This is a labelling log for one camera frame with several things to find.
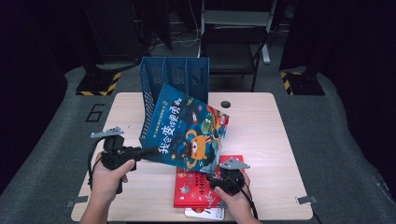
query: black cable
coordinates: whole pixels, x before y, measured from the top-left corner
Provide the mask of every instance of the black cable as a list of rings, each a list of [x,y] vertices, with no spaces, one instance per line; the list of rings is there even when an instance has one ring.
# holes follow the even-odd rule
[[[315,213],[315,211],[312,209],[312,212],[314,213],[314,217],[317,219],[319,224],[322,224],[322,222],[320,221],[320,218],[318,217],[318,215]]]
[[[257,214],[257,209],[256,209],[256,205],[253,202],[253,195],[251,195],[250,192],[250,188],[248,187],[247,183],[244,181],[245,186],[247,187],[248,193],[250,194],[250,197],[248,197],[248,195],[245,193],[244,190],[242,190],[229,176],[225,175],[229,180],[231,180],[231,182],[233,182],[233,184],[245,195],[245,197],[247,198],[247,201],[250,204],[250,207],[253,211],[253,216],[259,220],[259,215]]]
[[[93,157],[93,154],[94,154],[94,152],[95,152],[95,150],[96,150],[96,147],[97,147],[97,145],[98,145],[98,143],[100,142],[100,141],[102,141],[103,139],[105,139],[104,137],[101,137],[101,138],[99,138],[98,140],[96,140],[93,144],[92,144],[92,147],[91,147],[91,149],[90,149],[90,153],[88,154],[88,176],[89,176],[89,179],[88,179],[88,185],[90,185],[90,188],[92,189],[92,179],[93,179],[93,169],[92,169],[92,167],[91,167],[91,161],[92,161],[92,157]]]
[[[95,166],[96,166],[96,164],[100,161],[102,159],[102,155],[101,155],[101,157],[99,157],[99,159],[95,162],[95,164],[93,165],[93,167],[92,167],[92,175],[93,175],[93,172],[95,171]]]

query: black chair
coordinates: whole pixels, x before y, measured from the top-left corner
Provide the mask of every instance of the black chair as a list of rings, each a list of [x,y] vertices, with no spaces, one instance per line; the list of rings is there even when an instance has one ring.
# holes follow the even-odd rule
[[[254,91],[267,39],[263,27],[209,29],[201,36],[200,57],[209,58],[209,75],[253,75],[250,91]]]

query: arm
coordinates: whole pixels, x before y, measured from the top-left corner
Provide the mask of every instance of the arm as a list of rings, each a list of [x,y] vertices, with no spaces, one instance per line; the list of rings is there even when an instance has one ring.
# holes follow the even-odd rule
[[[246,185],[242,190],[250,197],[248,192],[248,186],[250,185],[250,179],[247,174],[243,173]],[[251,207],[248,199],[242,192],[236,193],[234,196],[228,195],[220,187],[215,188],[215,192],[220,198],[227,203],[227,207],[230,210],[233,218],[239,224],[255,224],[261,222],[257,220],[251,213]]]
[[[87,209],[80,223],[107,223],[108,209],[116,198],[116,190],[120,179],[128,182],[126,174],[134,167],[135,161],[125,162],[118,169],[110,171],[99,161],[93,171],[92,193]]]

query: yellow black warning tape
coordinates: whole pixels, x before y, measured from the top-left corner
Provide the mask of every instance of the yellow black warning tape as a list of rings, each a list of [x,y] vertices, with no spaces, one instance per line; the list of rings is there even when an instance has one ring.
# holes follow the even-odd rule
[[[286,73],[286,72],[280,72],[280,76],[282,77],[283,85],[285,85],[286,92],[288,93],[288,95],[294,95],[293,94],[293,90],[291,89],[290,83],[288,81],[287,74],[288,73]],[[294,74],[294,75],[302,75],[302,73],[300,73],[300,72],[292,72],[292,74]]]
[[[117,82],[119,81],[121,73],[117,73],[113,80],[111,81],[110,86],[107,91],[77,91],[76,95],[86,95],[86,96],[94,96],[94,95],[111,95],[111,93],[116,89]]]

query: metal bracket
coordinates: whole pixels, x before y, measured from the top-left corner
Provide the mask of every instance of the metal bracket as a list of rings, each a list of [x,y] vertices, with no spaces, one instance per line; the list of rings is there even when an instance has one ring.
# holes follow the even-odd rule
[[[239,170],[239,169],[248,169],[250,168],[249,165],[246,163],[243,163],[237,159],[230,158],[227,161],[221,163],[219,165],[220,168],[226,169],[226,170]]]
[[[80,196],[77,198],[71,198],[69,201],[67,201],[66,205],[64,207],[74,207],[76,203],[85,203],[88,201],[88,196]]]
[[[102,132],[99,132],[99,133],[91,133],[91,138],[107,137],[107,136],[123,134],[123,133],[124,133],[124,131],[120,127],[117,126],[112,129],[103,130]]]
[[[317,203],[318,199],[315,196],[305,196],[300,198],[296,197],[296,202],[299,204],[303,204],[303,203],[311,204],[311,203]]]

